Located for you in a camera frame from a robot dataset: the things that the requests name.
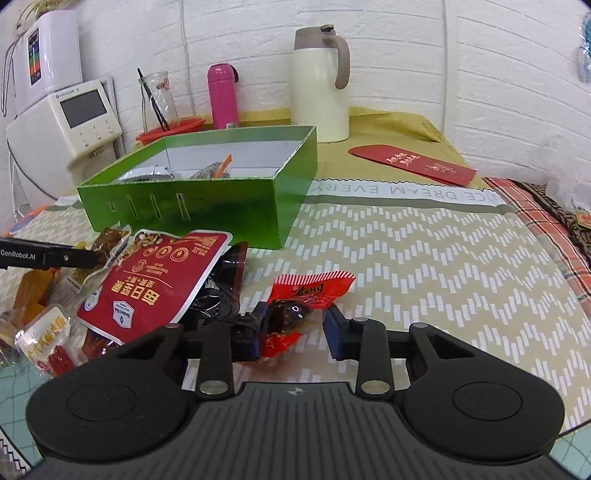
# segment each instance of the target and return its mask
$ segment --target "red tray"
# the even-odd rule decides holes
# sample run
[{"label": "red tray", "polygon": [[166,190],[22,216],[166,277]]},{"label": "red tray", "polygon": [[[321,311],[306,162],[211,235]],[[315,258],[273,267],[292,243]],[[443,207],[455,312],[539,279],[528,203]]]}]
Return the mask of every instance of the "red tray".
[{"label": "red tray", "polygon": [[144,132],[135,139],[138,142],[142,142],[142,145],[148,145],[156,140],[159,140],[162,137],[168,137],[169,135],[178,135],[178,134],[190,134],[193,132],[199,132],[205,123],[204,118],[189,118],[185,120],[181,120],[178,123],[177,127],[171,128],[167,132],[163,131],[162,128],[154,128],[149,132]]}]

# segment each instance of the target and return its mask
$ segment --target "display screen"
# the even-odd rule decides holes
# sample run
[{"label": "display screen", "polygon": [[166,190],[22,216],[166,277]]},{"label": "display screen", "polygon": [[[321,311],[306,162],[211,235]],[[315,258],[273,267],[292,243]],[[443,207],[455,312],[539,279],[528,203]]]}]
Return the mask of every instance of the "display screen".
[{"label": "display screen", "polygon": [[39,61],[39,29],[29,37],[29,75],[31,85],[41,80],[41,62]]},{"label": "display screen", "polygon": [[61,102],[61,109],[64,111],[70,128],[107,113],[98,90],[91,90],[64,100]]}]

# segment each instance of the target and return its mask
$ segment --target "pink bottle cap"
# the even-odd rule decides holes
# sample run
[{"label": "pink bottle cap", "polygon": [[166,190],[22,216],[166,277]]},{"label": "pink bottle cap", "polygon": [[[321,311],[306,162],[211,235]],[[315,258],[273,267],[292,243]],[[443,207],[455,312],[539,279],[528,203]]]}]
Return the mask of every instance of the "pink bottle cap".
[{"label": "pink bottle cap", "polygon": [[229,63],[218,63],[209,67],[207,71],[207,82],[219,82],[221,80],[238,81],[238,72]]}]

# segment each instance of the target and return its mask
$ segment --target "red snack package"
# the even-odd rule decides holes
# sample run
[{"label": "red snack package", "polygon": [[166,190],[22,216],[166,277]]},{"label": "red snack package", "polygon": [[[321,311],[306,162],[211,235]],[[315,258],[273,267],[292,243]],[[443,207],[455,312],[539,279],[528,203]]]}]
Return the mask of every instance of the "red snack package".
[{"label": "red snack package", "polygon": [[78,317],[119,344],[178,322],[231,240],[227,232],[195,230],[179,238],[140,230]]},{"label": "red snack package", "polygon": [[312,310],[324,310],[347,293],[355,280],[349,272],[318,275],[281,275],[273,283],[267,303],[271,307],[263,356],[272,358],[295,344],[301,334],[297,326]]},{"label": "red snack package", "polygon": [[347,293],[355,275],[336,271],[317,275],[279,275],[267,303],[273,300],[297,300],[312,309],[324,310]]}]

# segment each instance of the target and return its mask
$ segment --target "electric cable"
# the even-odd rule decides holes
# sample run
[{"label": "electric cable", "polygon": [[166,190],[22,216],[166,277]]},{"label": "electric cable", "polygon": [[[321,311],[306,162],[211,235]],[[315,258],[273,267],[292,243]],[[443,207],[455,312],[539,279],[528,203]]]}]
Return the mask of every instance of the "electric cable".
[{"label": "electric cable", "polygon": [[21,173],[25,176],[25,178],[30,181],[35,188],[37,188],[37,190],[39,190],[43,195],[45,195],[46,197],[51,198],[53,201],[57,202],[57,198],[54,197],[51,193],[47,193],[43,188],[41,188],[39,186],[39,184],[33,180],[28,174],[27,172],[25,172],[22,167],[20,166],[20,164],[18,163],[17,158],[14,156],[14,153],[12,152],[12,148],[10,148],[10,142],[8,141],[8,139],[6,140],[6,145],[8,146],[8,152],[10,153],[10,156],[12,157],[12,161],[15,163],[15,165],[17,166],[17,168],[21,171]]},{"label": "electric cable", "polygon": [[8,112],[8,84],[10,82],[10,71],[12,69],[12,57],[17,47],[18,40],[20,40],[20,37],[12,42],[7,48],[6,53],[4,54],[4,63],[2,65],[2,97],[0,109],[4,118],[6,118]]},{"label": "electric cable", "polygon": [[15,163],[12,161],[12,156],[8,156],[8,169],[10,171],[10,190],[11,190],[11,197],[12,197],[12,214],[14,215],[14,219],[16,221],[18,221],[18,215],[17,215],[17,201],[15,198],[15,192],[14,192],[14,174],[15,174],[15,169],[16,169],[16,165]]},{"label": "electric cable", "polygon": [[185,33],[184,26],[184,0],[178,0],[180,7],[180,25],[181,25],[181,38],[183,40],[183,50],[185,56],[185,84],[187,85],[187,91],[189,93],[189,103],[191,104],[191,112],[193,116],[197,115],[195,110],[195,99],[193,98],[193,89],[191,88],[191,68],[189,66],[189,46],[187,45],[187,36]]}]

